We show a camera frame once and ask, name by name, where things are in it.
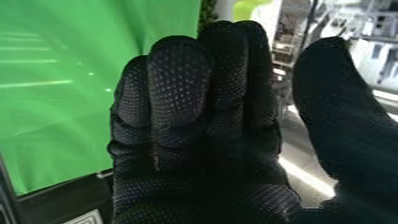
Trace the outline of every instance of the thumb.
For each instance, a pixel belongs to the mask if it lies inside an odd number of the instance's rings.
[[[398,125],[374,98],[342,38],[322,39],[301,55],[294,97],[329,175],[361,198],[397,203]]]

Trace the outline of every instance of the gloved hand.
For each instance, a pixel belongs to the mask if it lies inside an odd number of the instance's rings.
[[[255,22],[168,37],[125,68],[113,106],[114,223],[285,223],[271,50]]]
[[[301,55],[294,97],[320,164],[340,181],[338,196],[319,212],[340,216],[333,223],[398,223],[398,123],[338,37],[315,42]]]

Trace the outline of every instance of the finger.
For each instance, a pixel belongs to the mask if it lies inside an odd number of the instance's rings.
[[[203,111],[214,58],[200,42],[169,37],[153,46],[148,62],[159,168],[194,165],[192,144],[205,131]]]
[[[320,163],[345,189],[391,201],[398,126],[374,98],[342,38],[322,39],[296,65],[294,97]]]
[[[237,26],[249,40],[246,129],[258,130],[272,126],[278,118],[269,38],[264,27],[255,21],[242,21]]]
[[[249,179],[288,184],[278,162],[281,132],[278,126],[278,100],[272,92],[272,56],[269,38],[255,21],[237,23],[249,40],[249,70],[246,95],[246,164]]]
[[[237,139],[244,125],[248,40],[235,24],[221,21],[207,26],[200,41],[216,55],[208,136],[221,140]]]
[[[118,175],[130,176],[152,169],[152,106],[148,92],[146,56],[137,57],[123,70],[111,108],[113,141],[109,152]]]
[[[208,101],[208,167],[212,174],[223,177],[224,181],[240,181],[242,148],[235,147],[235,140],[242,137],[244,128],[248,40],[235,24],[221,21],[205,27],[200,41],[216,55]]]

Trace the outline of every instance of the green screen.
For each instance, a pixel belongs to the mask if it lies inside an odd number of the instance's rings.
[[[24,194],[113,167],[121,69],[169,35],[196,36],[200,0],[0,0],[0,152]]]

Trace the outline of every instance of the white wall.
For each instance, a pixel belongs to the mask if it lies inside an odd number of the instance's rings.
[[[264,25],[264,28],[267,30],[271,46],[278,32],[281,6],[283,6],[283,0],[274,0],[271,4],[262,5],[255,8],[251,17],[251,19]]]

